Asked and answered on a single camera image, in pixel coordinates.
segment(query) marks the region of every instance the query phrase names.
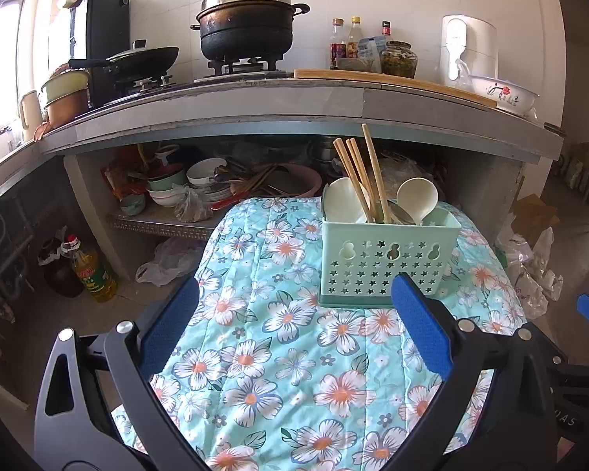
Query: floral tablecloth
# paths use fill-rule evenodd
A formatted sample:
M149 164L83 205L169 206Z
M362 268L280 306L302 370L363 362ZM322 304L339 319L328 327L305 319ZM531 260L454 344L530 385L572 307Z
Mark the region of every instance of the floral tablecloth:
M436 298L510 335L523 311L473 223L462 224ZM250 199L215 229L196 273L199 307L151 385L217 471L377 471L440 385L394 309L317 305L320 199ZM401 366L387 366L401 363ZM490 386L483 372L448 450L466 443ZM114 420L144 451L122 406Z

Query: kitchen counter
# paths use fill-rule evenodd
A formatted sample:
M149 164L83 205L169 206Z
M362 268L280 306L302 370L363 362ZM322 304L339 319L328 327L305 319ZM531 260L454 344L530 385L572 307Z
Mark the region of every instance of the kitchen counter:
M333 80L237 81L129 99L48 134L44 153L236 134L360 136L474 150L536 164L563 139L525 119L420 89Z
M152 248L128 230L204 239L210 229L175 228L168 215L158 213L148 221L123 220L100 176L111 148L218 135L361 136L363 122L377 138L449 147L450 201L461 205L491 242L517 192L524 163L557 159L563 143L509 113L420 89L356 81L237 81L127 99L83 115L4 157L0 196L54 155L64 155L75 196L101 249L116 272L131 277Z

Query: floral bowl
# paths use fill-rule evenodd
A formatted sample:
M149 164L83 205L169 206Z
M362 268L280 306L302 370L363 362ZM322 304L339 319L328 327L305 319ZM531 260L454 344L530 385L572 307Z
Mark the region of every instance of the floral bowl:
M534 92L510 81L473 75L469 78L476 94L496 101L498 109L510 111L521 117L532 109L535 99L539 97Z

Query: gas stove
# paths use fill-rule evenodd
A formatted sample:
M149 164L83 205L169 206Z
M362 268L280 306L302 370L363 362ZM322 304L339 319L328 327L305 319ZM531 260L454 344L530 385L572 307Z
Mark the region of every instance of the gas stove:
M217 60L207 62L210 69L214 69L214 75L208 78L217 78L223 75L238 75L250 73L268 73L277 71L277 62L283 60L283 55L261 56L257 58L249 58L248 62L240 62L240 60Z
M233 81L254 81L254 80L276 80L276 79L284 79L289 77L290 75L286 71L280 70L267 70L263 69L262 64L251 64L251 65L259 65L260 68L256 68L255 71L253 70L244 70L243 68L240 70L238 69L238 65L234 67L234 73L228 73L228 66L225 66L226 74L221 75L213 75L207 76L204 78L199 78L195 80L193 83L174 83L171 81L173 78L172 75L164 75L157 78L148 78L146 80L138 80L132 81L132 86L127 87L124 91L127 95L124 97L120 97L119 99L114 99L108 103L105 103L103 106L104 108L108 108L109 106L116 106L120 103L124 103L127 101L132 101L135 99L141 99L144 97L150 97L152 95L158 95L162 93L183 90L186 88L192 88L195 86L205 86L208 84L218 84L218 83L231 83Z

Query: sauce bottle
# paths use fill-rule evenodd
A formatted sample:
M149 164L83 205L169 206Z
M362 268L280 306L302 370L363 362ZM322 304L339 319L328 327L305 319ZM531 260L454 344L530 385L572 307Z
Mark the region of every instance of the sauce bottle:
M386 37L386 42L389 42L391 39L391 22L390 21L382 21L382 35Z
M351 30L347 37L347 58L358 58L358 42L364 39L360 28L360 18L354 15L351 18Z
M339 17L331 22L333 30L330 37L330 69L337 69L337 58L347 58L347 37L343 30L344 21Z
M96 301L105 303L113 298L118 284L101 264L98 252L92 246L82 246L79 238L72 234L61 244L61 251Z

